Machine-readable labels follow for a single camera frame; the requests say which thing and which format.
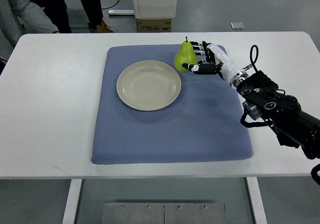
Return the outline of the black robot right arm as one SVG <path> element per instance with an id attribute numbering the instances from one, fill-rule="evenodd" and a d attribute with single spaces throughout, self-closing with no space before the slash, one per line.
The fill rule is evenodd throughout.
<path id="1" fill-rule="evenodd" d="M 250 66 L 254 74 L 238 78 L 233 84 L 245 99 L 240 122 L 247 128 L 268 126 L 281 146 L 301 148 L 310 159 L 320 157 L 320 121 L 302 111 L 296 97 L 287 95 L 261 70 L 256 68 L 259 49 L 250 49 Z"/>

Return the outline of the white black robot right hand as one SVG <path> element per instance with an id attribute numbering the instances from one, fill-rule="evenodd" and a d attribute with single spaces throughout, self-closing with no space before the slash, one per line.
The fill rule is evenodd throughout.
<path id="1" fill-rule="evenodd" d="M 198 75 L 217 74 L 230 86 L 248 78 L 248 73 L 243 68 L 236 67 L 220 46 L 205 41 L 192 41 L 191 45 L 196 56 L 201 59 L 197 64 L 183 63 L 183 69 Z"/>

